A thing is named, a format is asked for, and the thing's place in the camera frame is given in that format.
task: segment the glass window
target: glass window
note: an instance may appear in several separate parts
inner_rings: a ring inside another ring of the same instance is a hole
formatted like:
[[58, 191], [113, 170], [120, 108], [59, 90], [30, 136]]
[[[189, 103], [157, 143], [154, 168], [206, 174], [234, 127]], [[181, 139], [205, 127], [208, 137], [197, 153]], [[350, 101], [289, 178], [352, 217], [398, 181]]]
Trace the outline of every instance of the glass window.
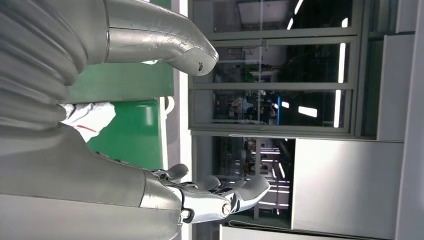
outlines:
[[204, 33], [333, 28], [352, 9], [352, 0], [195, 0], [193, 21]]
[[349, 43], [217, 47], [219, 62], [195, 83], [346, 83]]
[[194, 122], [343, 128], [346, 90], [195, 90]]
[[[220, 223], [238, 220], [290, 228], [295, 139], [202, 135], [197, 136], [196, 141], [199, 161], [196, 165], [197, 181], [215, 175], [220, 179], [221, 187], [225, 188], [234, 186], [240, 180], [248, 181], [259, 174], [271, 186], [257, 206], [230, 215]], [[213, 226], [209, 224], [213, 223], [205, 223], [198, 229], [197, 236], [203, 237], [199, 239], [206, 239], [205, 235], [201, 235], [205, 231], [201, 230], [211, 230]]]

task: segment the person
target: person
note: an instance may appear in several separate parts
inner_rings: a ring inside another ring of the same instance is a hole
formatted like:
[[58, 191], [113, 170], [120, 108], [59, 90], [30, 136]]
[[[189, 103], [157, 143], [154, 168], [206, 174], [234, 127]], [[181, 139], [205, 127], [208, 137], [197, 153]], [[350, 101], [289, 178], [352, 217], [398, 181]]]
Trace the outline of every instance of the person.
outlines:
[[261, 106], [259, 114], [260, 121], [269, 125], [270, 119], [276, 115], [276, 112], [273, 109], [270, 109], [269, 107], [265, 108]]

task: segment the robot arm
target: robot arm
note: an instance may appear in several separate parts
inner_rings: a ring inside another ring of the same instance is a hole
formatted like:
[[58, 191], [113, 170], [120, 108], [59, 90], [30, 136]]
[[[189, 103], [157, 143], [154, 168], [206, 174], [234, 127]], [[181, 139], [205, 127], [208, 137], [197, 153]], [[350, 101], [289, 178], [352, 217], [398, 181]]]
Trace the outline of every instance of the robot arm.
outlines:
[[0, 239], [168, 240], [252, 207], [264, 178], [217, 189], [88, 149], [58, 122], [86, 65], [160, 60], [191, 75], [218, 54], [187, 18], [141, 0], [0, 0]]

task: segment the fluorescent light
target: fluorescent light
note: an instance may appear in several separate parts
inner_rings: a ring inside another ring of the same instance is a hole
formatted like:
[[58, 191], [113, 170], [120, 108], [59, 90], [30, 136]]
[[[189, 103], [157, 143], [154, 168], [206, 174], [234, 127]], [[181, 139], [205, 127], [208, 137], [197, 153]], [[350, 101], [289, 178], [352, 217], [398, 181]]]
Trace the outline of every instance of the fluorescent light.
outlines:
[[299, 113], [301, 114], [305, 114], [311, 117], [316, 118], [318, 116], [318, 110], [316, 110], [315, 108], [310, 108], [310, 107], [305, 107], [305, 106], [300, 106], [298, 108]]
[[279, 193], [279, 194], [289, 194], [289, 191], [277, 191], [277, 190], [268, 190], [271, 193]]
[[345, 19], [343, 19], [343, 21], [341, 21], [341, 27], [342, 28], [347, 28], [348, 27], [348, 18], [346, 17]]
[[282, 101], [281, 102], [281, 106], [282, 107], [285, 107], [286, 109], [288, 109], [290, 107], [290, 104], [288, 102], [286, 102], [286, 101]]
[[267, 201], [260, 201], [259, 204], [264, 204], [264, 205], [277, 205], [276, 203], [272, 203], [272, 202], [267, 202]]
[[279, 188], [284, 188], [284, 189], [289, 189], [290, 187], [289, 186], [277, 186], [277, 185], [269, 185], [271, 188], [276, 188], [276, 187], [279, 187]]
[[335, 128], [339, 127], [339, 122], [340, 122], [340, 101], [342, 97], [341, 95], [342, 95], [342, 91], [340, 90], [335, 91], [335, 104], [334, 104], [334, 127]]
[[338, 83], [342, 84], [345, 80], [345, 55], [346, 43], [340, 43], [340, 51], [338, 55]]
[[280, 154], [280, 152], [278, 152], [278, 151], [261, 151], [260, 154]]
[[297, 2], [296, 8], [294, 8], [294, 15], [298, 14], [299, 9], [301, 8], [301, 5], [302, 5], [303, 1], [304, 1], [304, 0], [299, 0], [299, 1]]
[[290, 21], [288, 22], [288, 25], [287, 25], [287, 30], [292, 29], [292, 25], [293, 25], [293, 18], [290, 18]]
[[286, 174], [283, 171], [283, 166], [281, 166], [281, 163], [278, 163], [278, 166], [279, 166], [279, 170], [281, 171], [282, 178], [285, 179], [286, 178]]
[[[341, 22], [342, 28], [348, 27], [349, 19], [346, 17]], [[346, 57], [346, 43], [340, 43], [340, 51], [338, 55], [338, 83], [342, 84], [345, 81], [345, 57]], [[339, 127], [340, 124], [340, 104], [342, 101], [342, 91], [335, 91], [335, 103], [334, 103], [334, 121], [333, 126]]]

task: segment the humanoid robot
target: humanoid robot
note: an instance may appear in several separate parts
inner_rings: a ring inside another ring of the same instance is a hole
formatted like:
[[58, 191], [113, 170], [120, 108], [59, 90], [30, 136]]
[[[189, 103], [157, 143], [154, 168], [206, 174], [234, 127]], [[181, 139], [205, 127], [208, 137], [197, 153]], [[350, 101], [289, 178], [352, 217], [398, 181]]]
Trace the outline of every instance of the humanoid robot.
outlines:
[[111, 160], [58, 123], [57, 102], [87, 65], [159, 60], [209, 73], [218, 54], [184, 16], [141, 0], [0, 0], [0, 41], [1, 240], [168, 240], [269, 189], [262, 177], [175, 183], [184, 165]]

